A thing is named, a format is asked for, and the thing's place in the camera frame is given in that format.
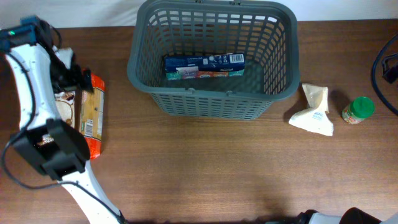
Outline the orange pasta packet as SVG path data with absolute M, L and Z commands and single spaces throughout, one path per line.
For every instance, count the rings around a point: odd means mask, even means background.
M 94 160 L 101 155 L 105 82 L 92 73 L 91 84 L 93 91 L 81 93 L 79 131 L 89 147 L 90 159 Z

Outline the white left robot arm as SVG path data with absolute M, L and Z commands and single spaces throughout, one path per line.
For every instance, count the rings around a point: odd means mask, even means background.
M 62 186 L 90 223 L 126 223 L 96 180 L 84 135 L 63 121 L 57 109 L 57 93 L 94 88 L 91 70 L 75 62 L 72 49 L 53 42 L 56 31 L 37 16 L 1 30 L 1 53 L 12 69 L 21 112 L 19 132 L 6 147 L 53 180 L 39 190 Z

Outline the grey plastic basket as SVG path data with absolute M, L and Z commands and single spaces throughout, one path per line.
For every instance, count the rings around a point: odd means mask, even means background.
M 299 87 L 296 16 L 269 1 L 146 1 L 127 77 L 171 115 L 258 118 Z

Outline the blue foil box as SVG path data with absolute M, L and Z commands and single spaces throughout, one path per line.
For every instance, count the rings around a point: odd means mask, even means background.
M 168 80 L 240 77 L 244 75 L 245 67 L 243 54 L 165 58 L 165 74 Z

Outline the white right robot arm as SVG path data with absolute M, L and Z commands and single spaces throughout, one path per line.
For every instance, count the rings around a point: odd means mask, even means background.
M 360 96 L 353 100 L 347 109 L 342 111 L 343 119 L 357 123 L 370 117 L 374 113 L 374 103 L 370 98 Z M 397 213 L 388 218 L 387 220 L 380 220 L 356 207 L 350 208 L 342 216 L 325 215 L 315 210 L 307 210 L 300 213 L 297 218 L 294 218 L 294 224 L 380 224 L 391 223 L 397 224 Z

